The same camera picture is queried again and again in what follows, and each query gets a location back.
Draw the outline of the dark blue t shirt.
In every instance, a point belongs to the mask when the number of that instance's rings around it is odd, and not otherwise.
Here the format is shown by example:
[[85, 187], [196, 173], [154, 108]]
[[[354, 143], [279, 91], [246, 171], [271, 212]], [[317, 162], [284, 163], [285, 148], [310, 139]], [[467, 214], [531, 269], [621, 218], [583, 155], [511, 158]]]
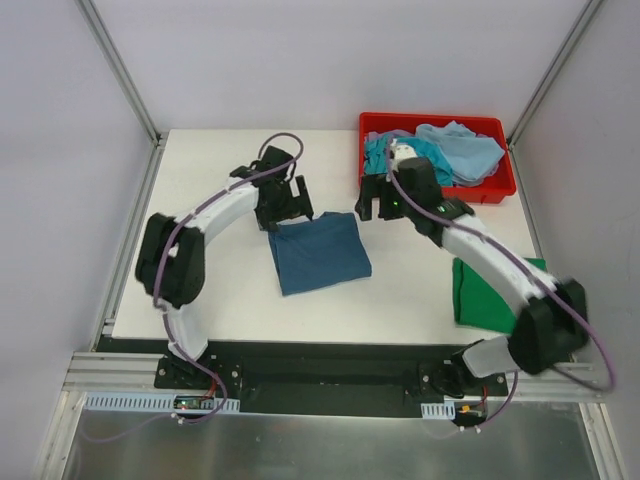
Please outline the dark blue t shirt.
[[268, 234], [281, 294], [307, 293], [368, 278], [372, 265], [355, 215], [326, 212]]

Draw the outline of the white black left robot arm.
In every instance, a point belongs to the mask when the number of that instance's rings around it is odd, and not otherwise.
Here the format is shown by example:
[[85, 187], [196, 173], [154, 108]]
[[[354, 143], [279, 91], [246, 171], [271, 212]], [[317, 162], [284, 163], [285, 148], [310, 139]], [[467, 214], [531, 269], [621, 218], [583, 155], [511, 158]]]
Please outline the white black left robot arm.
[[176, 375], [188, 388], [202, 388], [211, 377], [210, 363], [201, 358], [207, 334], [201, 322], [186, 313], [205, 284], [206, 248], [249, 213], [264, 232], [277, 231], [285, 220], [312, 219], [305, 179], [295, 174], [299, 158], [263, 146], [256, 160], [232, 170], [221, 190], [188, 213], [155, 213], [147, 220], [134, 275], [162, 315], [169, 351], [181, 359]]

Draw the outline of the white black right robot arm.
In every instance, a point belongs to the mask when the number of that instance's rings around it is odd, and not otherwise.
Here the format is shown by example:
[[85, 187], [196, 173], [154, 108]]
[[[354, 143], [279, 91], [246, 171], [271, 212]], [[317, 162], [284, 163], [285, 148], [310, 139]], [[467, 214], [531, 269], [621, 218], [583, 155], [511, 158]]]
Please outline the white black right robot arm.
[[461, 399], [494, 374], [540, 374], [588, 344], [582, 285], [561, 282], [509, 250], [471, 206], [444, 196], [428, 159], [394, 159], [386, 173], [362, 176], [357, 216], [370, 220], [374, 202], [379, 218], [410, 220], [419, 234], [466, 263], [515, 316], [510, 334], [476, 341], [430, 373], [429, 384], [439, 394]]

